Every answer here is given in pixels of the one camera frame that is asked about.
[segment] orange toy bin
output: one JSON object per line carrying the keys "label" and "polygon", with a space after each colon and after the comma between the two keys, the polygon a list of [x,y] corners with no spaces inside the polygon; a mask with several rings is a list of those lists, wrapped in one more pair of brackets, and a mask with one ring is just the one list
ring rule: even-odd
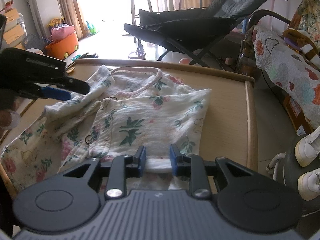
{"label": "orange toy bin", "polygon": [[48,56],[61,60],[69,57],[69,55],[78,50],[78,48],[79,41],[76,32],[59,42],[52,42],[45,47]]}

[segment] pink ball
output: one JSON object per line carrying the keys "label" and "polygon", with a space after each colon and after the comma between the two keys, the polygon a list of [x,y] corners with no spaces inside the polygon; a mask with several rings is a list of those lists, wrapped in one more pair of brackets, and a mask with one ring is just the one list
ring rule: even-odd
{"label": "pink ball", "polygon": [[187,57],[184,57],[179,61],[179,64],[189,64],[189,63],[190,63],[190,59],[188,59]]}

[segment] blue pole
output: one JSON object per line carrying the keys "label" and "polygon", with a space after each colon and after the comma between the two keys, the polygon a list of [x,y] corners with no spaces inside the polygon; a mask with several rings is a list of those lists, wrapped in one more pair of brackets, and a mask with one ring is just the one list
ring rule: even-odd
{"label": "blue pole", "polygon": [[244,19],[243,22],[242,22],[242,33],[245,33],[245,30],[247,28],[247,22],[248,22],[248,19]]}

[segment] shoe sole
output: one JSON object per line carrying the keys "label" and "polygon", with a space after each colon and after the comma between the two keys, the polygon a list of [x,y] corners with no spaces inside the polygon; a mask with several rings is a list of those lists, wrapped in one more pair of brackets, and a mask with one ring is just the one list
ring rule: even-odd
{"label": "shoe sole", "polygon": [[310,163],[306,163],[303,158],[301,157],[300,153],[299,153],[299,145],[300,145],[300,142],[303,140],[304,138],[302,138],[300,141],[298,141],[298,143],[296,144],[296,147],[294,148],[294,155],[296,156],[296,159],[299,163],[299,165],[301,167],[306,167],[308,166]]}
{"label": "shoe sole", "polygon": [[303,189],[303,185],[302,185],[302,180],[303,180],[304,176],[305,176],[305,174],[301,175],[298,179],[298,191],[299,191],[299,194],[302,199],[304,199],[306,201],[310,201],[310,200],[313,200],[316,197],[318,197],[320,195],[320,193],[316,193],[316,192],[312,192],[312,194],[305,193],[305,190]]}

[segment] wooden table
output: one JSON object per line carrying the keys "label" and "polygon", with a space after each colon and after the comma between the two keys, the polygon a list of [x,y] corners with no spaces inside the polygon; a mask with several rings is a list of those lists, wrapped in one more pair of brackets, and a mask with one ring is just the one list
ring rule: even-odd
{"label": "wooden table", "polygon": [[[110,68],[157,67],[182,79],[186,85],[196,90],[212,89],[200,141],[200,156],[209,161],[214,161],[217,156],[224,156],[257,171],[258,135],[252,92],[253,78],[193,65],[148,60],[104,59],[78,60],[71,76],[87,80],[102,64]],[[45,105],[56,102],[53,99],[38,99],[29,105],[18,126],[2,139],[1,148],[29,127],[42,113]],[[10,196],[14,198],[16,191],[2,166],[0,166],[0,175]]]}

